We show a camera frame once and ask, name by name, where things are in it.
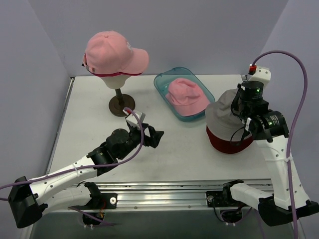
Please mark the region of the magenta baseball cap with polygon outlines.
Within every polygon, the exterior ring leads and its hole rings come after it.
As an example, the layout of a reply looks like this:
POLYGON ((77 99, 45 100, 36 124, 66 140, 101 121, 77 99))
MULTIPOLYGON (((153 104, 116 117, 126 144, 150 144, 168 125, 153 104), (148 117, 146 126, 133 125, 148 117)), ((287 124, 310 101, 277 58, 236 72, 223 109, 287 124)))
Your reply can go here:
POLYGON ((115 77, 115 76, 119 76, 119 75, 127 75, 127 76, 138 76, 141 75, 142 73, 137 73, 137 74, 132 74, 132 73, 124 73, 124 72, 117 72, 117 73, 112 73, 112 74, 97 74, 93 71, 89 71, 91 74, 98 76, 98 77, 115 77))

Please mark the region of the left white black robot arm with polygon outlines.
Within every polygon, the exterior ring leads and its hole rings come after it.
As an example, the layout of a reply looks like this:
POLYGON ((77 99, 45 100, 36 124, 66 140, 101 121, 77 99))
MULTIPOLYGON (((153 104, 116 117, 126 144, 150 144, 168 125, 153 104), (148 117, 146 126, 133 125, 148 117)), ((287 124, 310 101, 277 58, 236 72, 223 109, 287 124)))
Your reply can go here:
POLYGON ((142 128, 116 129, 97 148, 74 163, 45 176, 33 179, 20 177, 13 183, 8 202, 17 228, 22 229, 39 221, 45 214, 76 208, 101 208, 103 195, 98 186, 88 179, 101 176, 126 163, 132 151, 143 146, 156 148, 163 131, 148 124, 142 128))

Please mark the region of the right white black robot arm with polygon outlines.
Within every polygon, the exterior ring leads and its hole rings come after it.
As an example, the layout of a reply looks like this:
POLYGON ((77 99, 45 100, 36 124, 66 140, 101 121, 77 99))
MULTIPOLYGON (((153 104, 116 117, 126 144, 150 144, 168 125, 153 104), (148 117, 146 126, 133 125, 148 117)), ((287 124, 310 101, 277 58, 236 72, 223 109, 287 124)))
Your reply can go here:
POLYGON ((319 205, 304 191, 288 150, 289 130, 284 116, 268 108, 263 83, 238 84, 231 112, 243 124, 243 137, 252 135, 265 158, 273 186, 267 193, 235 180, 223 185, 221 199, 226 205, 237 202, 257 210, 263 222, 274 227, 318 213, 319 205))

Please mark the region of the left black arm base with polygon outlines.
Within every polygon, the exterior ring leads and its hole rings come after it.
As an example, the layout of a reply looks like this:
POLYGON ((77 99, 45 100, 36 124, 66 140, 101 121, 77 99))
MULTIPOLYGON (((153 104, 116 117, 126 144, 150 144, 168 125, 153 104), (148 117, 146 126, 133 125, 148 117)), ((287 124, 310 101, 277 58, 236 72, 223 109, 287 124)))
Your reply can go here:
POLYGON ((117 208, 118 194, 114 192, 102 192, 93 182, 82 181, 77 185, 82 190, 87 189, 89 192, 88 202, 73 206, 81 211, 82 221, 85 226, 114 226, 113 223, 104 221, 105 210, 117 208))

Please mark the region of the grey bucket hat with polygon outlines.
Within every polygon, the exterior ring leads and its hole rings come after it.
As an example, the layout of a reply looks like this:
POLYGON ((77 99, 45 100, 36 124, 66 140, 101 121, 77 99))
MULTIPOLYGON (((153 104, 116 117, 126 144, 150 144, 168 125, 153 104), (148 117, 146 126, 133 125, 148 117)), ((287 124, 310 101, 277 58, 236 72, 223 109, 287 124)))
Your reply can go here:
POLYGON ((244 133, 242 121, 231 112, 231 104, 236 93, 237 89, 225 91, 205 110, 208 129, 214 136, 224 141, 239 142, 244 133))

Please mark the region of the dark red cap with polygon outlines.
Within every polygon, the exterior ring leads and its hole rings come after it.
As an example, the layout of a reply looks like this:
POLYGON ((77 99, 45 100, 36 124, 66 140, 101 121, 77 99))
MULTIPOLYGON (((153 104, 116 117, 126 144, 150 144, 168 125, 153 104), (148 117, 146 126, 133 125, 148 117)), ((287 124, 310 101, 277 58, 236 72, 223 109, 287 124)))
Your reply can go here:
POLYGON ((206 127, 206 133, 208 135, 209 141, 211 145, 219 152, 225 153, 225 154, 236 154, 243 150, 245 150, 247 147, 249 147, 252 142, 253 138, 248 137, 243 140, 243 142, 239 146, 233 145, 231 142, 220 139, 216 137, 208 127, 206 127))

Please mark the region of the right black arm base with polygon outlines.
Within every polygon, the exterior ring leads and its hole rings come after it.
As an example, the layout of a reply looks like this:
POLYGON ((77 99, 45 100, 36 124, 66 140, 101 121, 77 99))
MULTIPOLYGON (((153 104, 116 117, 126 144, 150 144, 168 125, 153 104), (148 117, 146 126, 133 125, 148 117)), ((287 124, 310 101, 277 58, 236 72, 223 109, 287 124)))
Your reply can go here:
POLYGON ((205 195, 207 206, 213 209, 216 218, 225 225, 235 226, 252 212, 252 208, 249 208, 244 213, 243 208, 247 207, 247 205, 227 199, 222 191, 206 191, 205 195))

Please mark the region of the light pink cap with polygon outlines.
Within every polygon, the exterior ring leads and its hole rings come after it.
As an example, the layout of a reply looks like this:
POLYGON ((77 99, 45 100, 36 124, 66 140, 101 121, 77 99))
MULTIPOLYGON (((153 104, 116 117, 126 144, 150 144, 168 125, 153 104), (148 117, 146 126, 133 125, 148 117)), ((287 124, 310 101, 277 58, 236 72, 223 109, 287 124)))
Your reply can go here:
POLYGON ((82 66, 97 74, 117 72, 142 73, 149 64, 148 53, 133 48, 128 40, 116 31, 96 33, 87 43, 82 66))

